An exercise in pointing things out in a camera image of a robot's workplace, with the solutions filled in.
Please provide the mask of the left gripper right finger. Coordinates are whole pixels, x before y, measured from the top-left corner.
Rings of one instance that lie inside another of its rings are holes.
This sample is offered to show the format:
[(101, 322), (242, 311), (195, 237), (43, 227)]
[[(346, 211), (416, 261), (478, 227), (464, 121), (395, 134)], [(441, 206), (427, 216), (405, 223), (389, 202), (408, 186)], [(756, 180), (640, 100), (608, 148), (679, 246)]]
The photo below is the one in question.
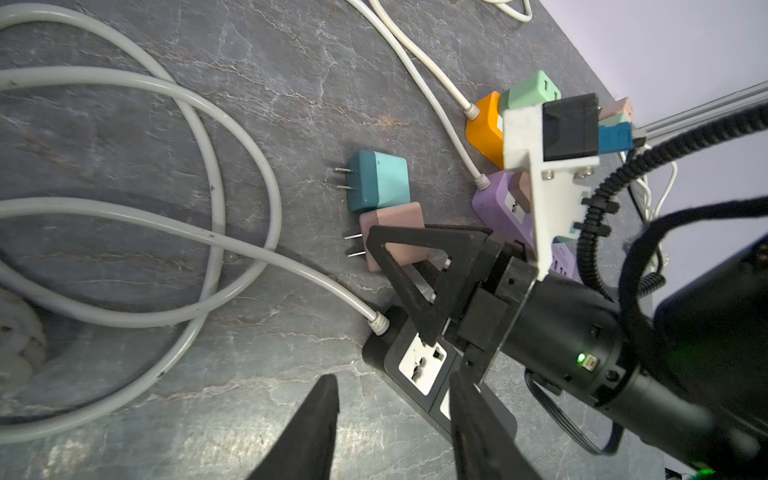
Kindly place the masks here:
[(465, 372), (450, 377), (451, 437), (458, 479), (539, 479)]

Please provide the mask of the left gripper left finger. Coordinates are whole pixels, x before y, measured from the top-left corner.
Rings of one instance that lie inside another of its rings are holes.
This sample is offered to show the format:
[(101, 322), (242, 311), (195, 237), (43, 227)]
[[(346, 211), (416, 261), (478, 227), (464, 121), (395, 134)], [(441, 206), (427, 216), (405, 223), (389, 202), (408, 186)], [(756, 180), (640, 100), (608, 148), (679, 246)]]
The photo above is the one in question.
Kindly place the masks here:
[(339, 409), (337, 378), (322, 375), (248, 479), (329, 479)]

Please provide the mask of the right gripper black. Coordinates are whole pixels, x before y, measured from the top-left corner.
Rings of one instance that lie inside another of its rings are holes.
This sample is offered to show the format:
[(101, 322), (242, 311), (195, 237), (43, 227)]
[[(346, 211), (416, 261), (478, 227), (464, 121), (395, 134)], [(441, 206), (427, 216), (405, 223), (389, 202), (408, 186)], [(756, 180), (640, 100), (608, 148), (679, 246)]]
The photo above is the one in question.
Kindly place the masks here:
[[(636, 359), (618, 326), (616, 306), (562, 275), (538, 280), (524, 248), (486, 227), (375, 225), (365, 242), (421, 339), (444, 339), (481, 380), (503, 353), (594, 408), (620, 408), (636, 392)], [(423, 247), (446, 254), (414, 268), (426, 297), (389, 251)]]

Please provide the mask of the purple power strip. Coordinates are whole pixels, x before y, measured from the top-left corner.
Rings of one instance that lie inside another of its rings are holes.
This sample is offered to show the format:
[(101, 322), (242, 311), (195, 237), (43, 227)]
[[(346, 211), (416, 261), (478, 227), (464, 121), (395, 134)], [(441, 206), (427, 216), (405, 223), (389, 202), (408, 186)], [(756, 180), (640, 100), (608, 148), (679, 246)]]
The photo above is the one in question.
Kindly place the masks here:
[[(522, 192), (523, 177), (524, 173), (507, 171), (489, 175), (489, 187), (475, 192), (472, 208), (488, 228), (508, 240), (532, 248), (533, 218), (523, 208), (528, 204), (528, 198)], [(568, 247), (567, 239), (556, 238), (552, 242), (552, 255), (550, 270), (573, 279), (576, 256)]]

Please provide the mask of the black power strip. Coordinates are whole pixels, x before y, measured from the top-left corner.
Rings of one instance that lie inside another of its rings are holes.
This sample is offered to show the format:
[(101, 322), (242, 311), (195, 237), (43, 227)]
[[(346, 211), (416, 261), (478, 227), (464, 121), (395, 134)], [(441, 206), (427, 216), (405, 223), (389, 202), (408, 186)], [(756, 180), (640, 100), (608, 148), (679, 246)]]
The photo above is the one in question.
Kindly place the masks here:
[(449, 385), (461, 363), (459, 352), (443, 340), (433, 346), (423, 342), (400, 306), (389, 307), (385, 316), (389, 329), (369, 336), (362, 350), (364, 362), (451, 442)]

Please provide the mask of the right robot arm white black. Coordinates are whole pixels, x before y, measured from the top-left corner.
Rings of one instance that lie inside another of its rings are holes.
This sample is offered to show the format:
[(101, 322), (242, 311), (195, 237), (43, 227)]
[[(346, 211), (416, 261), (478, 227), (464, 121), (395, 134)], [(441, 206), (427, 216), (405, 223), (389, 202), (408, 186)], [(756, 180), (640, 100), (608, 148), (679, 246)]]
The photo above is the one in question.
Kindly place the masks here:
[(482, 382), (498, 354), (679, 461), (767, 474), (766, 243), (743, 249), (646, 320), (487, 228), (374, 226), (369, 253), (417, 332)]

